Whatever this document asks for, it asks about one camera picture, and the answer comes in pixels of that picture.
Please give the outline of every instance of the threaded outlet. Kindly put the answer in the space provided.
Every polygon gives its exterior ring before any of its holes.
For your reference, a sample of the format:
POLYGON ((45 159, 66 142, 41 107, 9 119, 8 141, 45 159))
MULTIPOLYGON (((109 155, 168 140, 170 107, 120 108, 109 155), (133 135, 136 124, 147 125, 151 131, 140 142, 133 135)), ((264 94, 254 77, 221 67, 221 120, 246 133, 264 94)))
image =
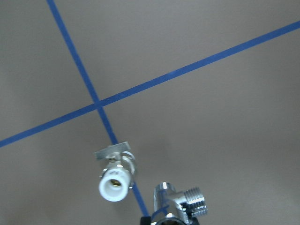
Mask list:
POLYGON ((207 213, 205 199, 198 187, 189 189, 184 192, 187 199, 188 209, 192 217, 198 217, 207 213))

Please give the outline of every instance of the chrome tee fitting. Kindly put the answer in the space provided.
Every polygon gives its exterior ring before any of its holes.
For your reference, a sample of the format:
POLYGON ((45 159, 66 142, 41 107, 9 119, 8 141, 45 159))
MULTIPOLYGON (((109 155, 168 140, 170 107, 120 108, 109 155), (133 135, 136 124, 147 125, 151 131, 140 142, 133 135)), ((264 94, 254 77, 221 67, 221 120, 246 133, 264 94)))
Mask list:
POLYGON ((99 183, 99 192, 108 201, 121 201, 134 184, 136 164, 130 150, 128 142, 123 142, 94 152, 97 160, 108 161, 99 183))
POLYGON ((167 182, 154 189, 154 211, 151 225, 198 225, 196 217, 207 213, 199 188, 176 192, 167 182))

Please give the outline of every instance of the blue painter's tape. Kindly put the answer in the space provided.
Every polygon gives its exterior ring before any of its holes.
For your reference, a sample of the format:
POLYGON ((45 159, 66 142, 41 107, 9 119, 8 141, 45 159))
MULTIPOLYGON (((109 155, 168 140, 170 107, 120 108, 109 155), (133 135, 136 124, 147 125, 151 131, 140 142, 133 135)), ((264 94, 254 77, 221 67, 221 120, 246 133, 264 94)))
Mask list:
POLYGON ((159 214, 159 213, 161 213, 161 212, 166 216, 167 213, 168 213, 167 209, 168 209, 169 207, 170 207, 169 205, 166 205, 166 206, 160 208, 159 210, 155 211, 155 212, 152 214, 151 219, 153 220, 154 217, 156 217, 156 215, 159 214))
POLYGON ((145 203, 144 203, 144 200, 141 196, 141 193, 140 193, 140 190, 139 188, 137 187, 137 184, 134 183, 133 187, 132 187, 132 191, 133 191, 133 194, 135 195, 135 198, 136 198, 136 201, 137 203, 139 204, 139 207, 142 211, 142 214, 144 217, 148 217, 149 216, 149 212, 145 206, 145 203))
POLYGON ((59 125, 59 124, 64 123, 64 122, 67 122, 67 121, 69 121, 71 119, 74 119, 76 117, 82 116, 82 115, 84 115, 86 113, 92 112, 93 110, 96 110, 96 107, 95 107, 94 104, 91 104, 91 105, 88 105, 88 106, 86 106, 84 108, 78 109, 78 110, 76 110, 74 112, 70 112, 70 113, 68 113, 66 115, 63 115, 63 116, 61 116, 59 118, 56 118, 54 120, 51 120, 49 122, 46 122, 46 123, 44 123, 42 125, 39 125, 39 126, 34 127, 34 128, 31 128, 29 130, 25 130, 25 131, 23 131, 21 133, 18 133, 16 135, 14 135, 14 136, 6 138, 6 139, 0 141, 0 147, 3 147, 5 145, 8 145, 8 144, 11 144, 11 143, 14 143, 14 142, 17 142, 17 141, 19 141, 19 140, 21 140, 21 139, 23 139, 25 137, 29 137, 31 135, 37 134, 39 132, 42 132, 42 131, 47 130, 49 128, 52 128, 52 127, 54 127, 56 125, 59 125))
POLYGON ((115 94, 113 96, 110 96, 106 99, 103 99, 101 101, 102 106, 106 106, 106 105, 109 105, 111 103, 117 102, 117 101, 119 101, 123 98, 127 98, 128 96, 131 96, 131 95, 134 95, 134 94, 136 94, 138 92, 141 92, 143 90, 152 88, 152 87, 154 87, 156 85, 159 85, 163 82, 169 81, 169 80, 171 80, 175 77, 184 75, 184 74, 186 74, 188 72, 191 72, 195 69, 199 69, 199 68, 204 67, 208 64, 211 64, 211 63, 216 62, 218 60, 224 59, 228 56, 239 53, 239 52, 244 51, 248 48, 251 48, 251 47, 254 47, 254 46, 259 45, 261 43, 264 43, 266 41, 272 40, 272 39, 277 38, 277 37, 279 37, 283 34, 289 33, 291 31, 299 29, 299 28, 300 28, 300 21, 294 22, 294 23, 292 23, 290 25, 287 25, 285 27, 282 27, 278 30, 274 30, 270 33, 267 33, 267 34, 264 34, 262 36, 256 37, 256 38, 254 38, 252 40, 249 40, 247 42, 244 42, 240 45, 237 45, 235 47, 229 48, 227 50, 224 50, 222 52, 219 52, 217 54, 209 56, 209 57, 207 57, 203 60, 194 62, 192 64, 189 64, 187 66, 184 66, 182 68, 174 70, 174 71, 172 71, 168 74, 159 76, 157 78, 154 78, 153 80, 150 80, 150 81, 147 81, 145 83, 139 84, 139 85, 137 85, 133 88, 130 88, 128 90, 122 91, 122 92, 120 92, 118 94, 115 94))
POLYGON ((75 45, 74 45, 74 43, 73 43, 73 41, 72 41, 72 39, 71 39, 71 37, 68 33, 68 30, 67 30, 67 28, 66 28, 66 26, 65 26, 65 24, 64 24, 64 22, 63 22, 63 20, 60 16, 60 13, 59 13, 59 11, 58 11, 55 3, 54 3, 54 0, 47 0, 47 3, 49 5, 49 8, 50 8, 50 10, 53 14, 53 17, 54 17, 56 23, 57 23, 57 26, 59 27, 60 32, 61 32, 61 34, 62 34, 62 36, 63 36, 63 38, 66 42, 66 45, 67 45, 67 47, 68 47, 68 49, 69 49, 69 51, 70 51, 70 53, 73 57, 73 60, 74 60, 76 66, 79 70, 79 73, 80 73, 80 75, 81 75, 81 77, 82 77, 82 79, 85 83, 85 86, 87 87, 87 89, 90 93, 90 96, 93 99, 93 102, 95 103, 95 105, 97 105, 98 114, 102 119, 102 122, 103 122, 103 124, 106 128, 106 131, 107 131, 110 139, 111 139, 111 142, 112 142, 112 144, 117 144, 118 143, 117 137, 113 132, 113 128, 110 125, 110 122, 108 120, 108 117, 107 117, 102 105, 99 104, 99 102, 100 102, 99 97, 98 97, 98 95, 97 95, 97 93, 94 89, 94 86, 93 86, 93 84, 92 84, 92 82, 89 78, 89 75, 88 75, 87 71, 84 68, 84 65, 83 65, 83 63, 82 63, 82 61, 79 57, 79 54, 77 53, 75 45))

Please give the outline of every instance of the chrome pipe fitting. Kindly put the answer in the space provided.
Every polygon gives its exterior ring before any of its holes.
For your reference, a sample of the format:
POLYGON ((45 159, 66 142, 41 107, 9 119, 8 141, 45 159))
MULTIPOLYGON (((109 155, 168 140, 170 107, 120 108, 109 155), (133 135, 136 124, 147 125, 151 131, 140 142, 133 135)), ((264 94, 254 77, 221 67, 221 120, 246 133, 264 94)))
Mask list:
POLYGON ((121 201, 134 184, 136 163, 130 150, 128 142, 123 142, 94 152, 97 160, 108 161, 98 187, 100 194, 108 201, 121 201))
POLYGON ((198 225, 196 217, 207 213, 199 188, 176 192, 167 182, 154 189, 154 211, 152 225, 198 225))

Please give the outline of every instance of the chrome valve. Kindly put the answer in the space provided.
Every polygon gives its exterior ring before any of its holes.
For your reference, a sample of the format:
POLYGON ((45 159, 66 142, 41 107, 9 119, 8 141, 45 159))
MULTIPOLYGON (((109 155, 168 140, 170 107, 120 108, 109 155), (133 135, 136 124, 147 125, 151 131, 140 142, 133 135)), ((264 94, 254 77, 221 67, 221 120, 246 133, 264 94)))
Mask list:
POLYGON ((199 188, 176 192, 167 182, 154 189, 154 211, 152 225, 198 225, 196 217, 207 213, 199 188))

